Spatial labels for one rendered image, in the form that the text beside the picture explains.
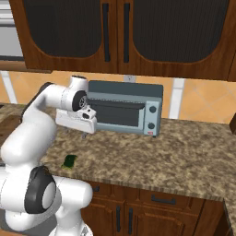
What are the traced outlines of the grey toaster oven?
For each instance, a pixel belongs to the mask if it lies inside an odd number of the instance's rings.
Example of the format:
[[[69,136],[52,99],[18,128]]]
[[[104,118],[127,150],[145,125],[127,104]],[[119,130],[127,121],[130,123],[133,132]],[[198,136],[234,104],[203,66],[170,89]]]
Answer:
[[[158,136],[163,86],[90,80],[88,104],[96,111],[97,128]]]

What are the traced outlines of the wooden base cupboard door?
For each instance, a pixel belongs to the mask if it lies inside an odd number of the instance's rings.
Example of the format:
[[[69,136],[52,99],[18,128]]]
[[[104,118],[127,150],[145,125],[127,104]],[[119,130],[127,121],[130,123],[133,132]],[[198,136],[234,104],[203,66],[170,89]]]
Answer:
[[[116,207],[120,206],[120,232],[116,231]],[[81,216],[94,236],[124,236],[124,201],[94,197],[81,210]]]
[[[133,209],[133,233],[128,234],[128,210]],[[140,206],[125,206],[125,236],[193,236],[197,216],[178,211]]]

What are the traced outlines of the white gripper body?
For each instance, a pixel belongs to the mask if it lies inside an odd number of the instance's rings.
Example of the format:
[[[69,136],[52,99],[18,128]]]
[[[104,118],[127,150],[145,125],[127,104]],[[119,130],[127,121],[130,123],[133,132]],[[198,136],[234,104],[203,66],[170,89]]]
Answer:
[[[57,109],[55,122],[84,133],[94,134],[96,132],[96,112],[91,108],[81,109],[77,112]]]

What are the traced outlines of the wooden drawer front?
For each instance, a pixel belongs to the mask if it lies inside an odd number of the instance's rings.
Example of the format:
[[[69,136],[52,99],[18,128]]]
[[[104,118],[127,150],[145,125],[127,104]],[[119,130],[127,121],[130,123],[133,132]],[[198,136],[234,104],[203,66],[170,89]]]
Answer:
[[[151,201],[151,195],[155,195],[157,198],[167,199],[167,200],[171,200],[172,198],[175,198],[176,205],[168,205],[168,204],[153,202]],[[145,204],[162,206],[162,207],[171,207],[175,209],[181,209],[182,211],[190,211],[193,213],[197,213],[201,209],[201,206],[203,205],[203,202],[204,202],[203,199],[195,198],[191,196],[166,194],[162,192],[154,192],[154,191],[148,191],[148,190],[140,191],[140,200],[144,202]]]
[[[89,182],[92,187],[99,186],[99,192],[93,192],[94,195],[106,197],[115,200],[137,200],[139,198],[139,190],[136,188],[125,187],[121,185]]]

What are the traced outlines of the green sponge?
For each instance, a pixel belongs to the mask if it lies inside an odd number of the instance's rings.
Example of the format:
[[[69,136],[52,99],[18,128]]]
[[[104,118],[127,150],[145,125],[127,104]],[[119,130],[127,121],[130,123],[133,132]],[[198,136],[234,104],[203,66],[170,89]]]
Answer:
[[[64,163],[62,164],[62,167],[64,169],[72,169],[74,167],[76,159],[76,155],[67,155],[65,157]]]

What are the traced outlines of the wooden cupboard door, dark panel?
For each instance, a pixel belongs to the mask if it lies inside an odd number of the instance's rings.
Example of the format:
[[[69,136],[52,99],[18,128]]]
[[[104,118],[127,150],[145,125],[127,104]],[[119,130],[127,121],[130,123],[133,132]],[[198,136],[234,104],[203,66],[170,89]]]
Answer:
[[[129,62],[124,63],[124,4]],[[226,80],[236,53],[236,0],[117,0],[118,71]]]
[[[109,4],[110,62],[102,4]],[[116,0],[9,0],[28,69],[116,74]]]

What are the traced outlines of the grey extractor hood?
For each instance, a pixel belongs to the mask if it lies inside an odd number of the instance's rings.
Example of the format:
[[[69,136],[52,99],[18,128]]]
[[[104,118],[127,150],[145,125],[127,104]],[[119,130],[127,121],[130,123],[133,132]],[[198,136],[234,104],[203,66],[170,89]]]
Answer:
[[[24,60],[9,0],[0,0],[0,59]]]

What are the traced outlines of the dark brown block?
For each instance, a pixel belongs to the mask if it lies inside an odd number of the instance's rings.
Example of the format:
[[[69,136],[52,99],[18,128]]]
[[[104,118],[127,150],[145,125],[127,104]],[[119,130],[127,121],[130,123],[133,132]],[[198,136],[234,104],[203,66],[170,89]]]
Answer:
[[[236,135],[236,113],[230,121],[230,130],[234,135]]]

